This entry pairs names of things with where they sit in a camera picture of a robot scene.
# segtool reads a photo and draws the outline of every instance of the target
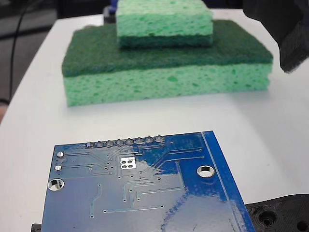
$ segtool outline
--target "white table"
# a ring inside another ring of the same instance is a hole
[[[309,60],[291,75],[263,26],[239,10],[215,10],[274,54],[268,91],[67,108],[61,64],[75,30],[102,15],[58,20],[0,126],[0,231],[41,223],[54,145],[214,130],[245,203],[309,193]]]

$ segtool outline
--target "black cable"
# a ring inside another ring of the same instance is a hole
[[[30,6],[31,3],[32,3],[31,0],[26,1],[25,7],[24,7],[24,9],[23,9],[23,11],[22,11],[22,13],[19,17],[17,28],[16,28],[16,31],[15,31],[15,36],[14,36],[14,39],[13,39],[13,46],[12,46],[12,51],[11,51],[11,62],[10,62],[9,102],[12,100],[12,95],[13,95],[13,68],[14,68],[14,53],[15,53],[16,40],[17,40],[17,37],[18,37],[21,22],[23,21],[23,18],[24,18],[26,11],[27,11],[27,8]]]

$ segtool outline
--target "blue circuit board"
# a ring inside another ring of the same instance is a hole
[[[212,131],[55,146],[42,232],[253,232]]]

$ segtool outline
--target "small sponge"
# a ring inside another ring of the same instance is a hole
[[[209,46],[212,12],[202,0],[121,0],[120,47]]]
[[[272,54],[232,21],[213,26],[201,48],[119,50],[115,24],[76,31],[62,65],[68,106],[265,90]]]

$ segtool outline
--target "screw hole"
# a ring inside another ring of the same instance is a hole
[[[297,224],[297,229],[298,229],[299,231],[304,232],[304,231],[307,231],[308,228],[309,228],[308,223],[305,222],[305,221],[300,221],[300,222]]]
[[[209,178],[215,174],[215,170],[213,167],[208,165],[199,166],[197,169],[197,174],[203,178]]]
[[[48,182],[47,187],[51,191],[59,191],[64,187],[64,181],[61,179],[52,179]]]
[[[269,227],[276,223],[277,216],[274,212],[267,210],[259,215],[259,220],[264,226]]]

